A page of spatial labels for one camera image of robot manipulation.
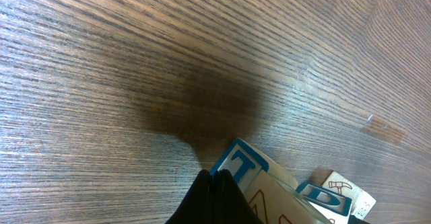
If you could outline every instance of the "brown wooden surface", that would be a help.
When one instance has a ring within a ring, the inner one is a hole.
[[[234,137],[299,181],[338,171],[371,223],[431,222],[430,0],[0,10],[0,223],[163,223]]]

